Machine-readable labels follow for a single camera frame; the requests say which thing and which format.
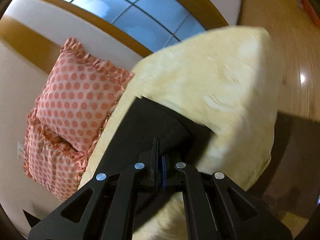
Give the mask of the black pants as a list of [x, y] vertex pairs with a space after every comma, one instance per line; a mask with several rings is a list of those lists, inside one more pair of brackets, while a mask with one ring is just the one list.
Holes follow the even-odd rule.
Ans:
[[212, 131], [147, 98], [135, 99], [117, 128], [97, 172], [108, 209], [103, 237], [130, 238], [176, 192], [175, 164], [194, 164]]

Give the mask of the pink polka dot pillow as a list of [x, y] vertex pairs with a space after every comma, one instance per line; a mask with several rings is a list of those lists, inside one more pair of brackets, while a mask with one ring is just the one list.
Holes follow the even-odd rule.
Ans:
[[37, 103], [36, 117], [83, 154], [91, 154], [133, 73], [85, 52], [69, 38]]
[[23, 170], [60, 201], [65, 201], [77, 191], [88, 157], [40, 122], [36, 113], [34, 107], [27, 116]]

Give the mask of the cream patterned bed mattress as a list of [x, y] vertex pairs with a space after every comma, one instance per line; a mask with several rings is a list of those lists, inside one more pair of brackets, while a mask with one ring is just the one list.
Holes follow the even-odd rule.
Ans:
[[271, 161], [279, 95], [279, 69], [265, 29], [234, 26], [195, 35], [142, 59], [133, 74], [80, 185], [93, 177], [137, 97], [151, 99], [215, 133], [196, 163], [199, 171], [221, 171], [243, 190], [256, 183]]

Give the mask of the wooden framed window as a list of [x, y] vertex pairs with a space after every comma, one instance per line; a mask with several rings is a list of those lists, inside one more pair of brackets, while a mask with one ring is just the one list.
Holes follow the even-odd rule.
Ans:
[[130, 69], [160, 49], [226, 25], [210, 0], [1, 0], [1, 42], [45, 73], [70, 37]]

